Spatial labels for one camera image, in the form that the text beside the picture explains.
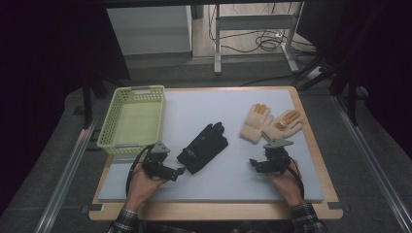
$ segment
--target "glove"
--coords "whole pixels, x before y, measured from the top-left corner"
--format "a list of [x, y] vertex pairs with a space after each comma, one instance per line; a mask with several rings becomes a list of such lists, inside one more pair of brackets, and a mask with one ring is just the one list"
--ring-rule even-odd
[[303, 116], [297, 110], [286, 110], [276, 118], [269, 115], [262, 127], [262, 135], [267, 141], [289, 138], [302, 128], [302, 121]]
[[208, 124], [177, 157], [179, 162], [195, 174], [228, 145], [221, 122]]
[[270, 108], [267, 108], [266, 105], [253, 105], [249, 110], [245, 124], [240, 131], [240, 135], [250, 140], [252, 143], [257, 144], [261, 137], [261, 129], [269, 112]]

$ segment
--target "plastic basket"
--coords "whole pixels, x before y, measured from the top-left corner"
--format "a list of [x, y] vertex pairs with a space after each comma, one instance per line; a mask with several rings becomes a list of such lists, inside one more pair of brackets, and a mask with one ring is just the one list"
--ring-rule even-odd
[[97, 146], [109, 154], [135, 154], [161, 139], [164, 86], [116, 89]]

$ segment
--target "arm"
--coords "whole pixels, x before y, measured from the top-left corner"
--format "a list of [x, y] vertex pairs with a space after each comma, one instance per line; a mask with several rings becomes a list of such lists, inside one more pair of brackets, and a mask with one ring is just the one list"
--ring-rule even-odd
[[139, 230], [137, 211], [142, 203], [149, 199], [167, 180], [152, 180], [137, 164], [133, 171], [130, 188], [126, 202], [121, 209], [118, 218], [110, 225], [108, 233], [131, 233]]
[[[294, 162], [291, 163], [291, 168], [299, 174], [297, 165]], [[266, 174], [266, 176], [283, 195], [290, 207], [295, 233], [328, 232], [326, 226], [318, 220], [312, 204], [305, 203], [303, 200], [296, 179], [290, 171], [287, 170], [279, 177], [273, 174]]]

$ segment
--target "white metal stand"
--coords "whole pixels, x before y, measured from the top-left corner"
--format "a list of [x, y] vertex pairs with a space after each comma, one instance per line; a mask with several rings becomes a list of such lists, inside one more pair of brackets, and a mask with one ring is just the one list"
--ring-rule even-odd
[[298, 72], [291, 52], [291, 43], [303, 2], [299, 2], [293, 15], [228, 16], [221, 17], [220, 5], [216, 5], [215, 74], [222, 73], [221, 31], [255, 29], [289, 29], [287, 41], [281, 48], [293, 73]]

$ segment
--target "sleeve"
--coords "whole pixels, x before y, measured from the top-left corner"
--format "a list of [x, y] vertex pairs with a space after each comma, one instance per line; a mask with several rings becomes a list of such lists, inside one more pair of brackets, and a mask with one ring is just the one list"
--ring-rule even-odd
[[318, 220], [312, 204], [290, 207], [295, 233], [328, 233], [326, 226]]
[[139, 230], [137, 213], [121, 209], [118, 218], [110, 224], [108, 233], [134, 233]]

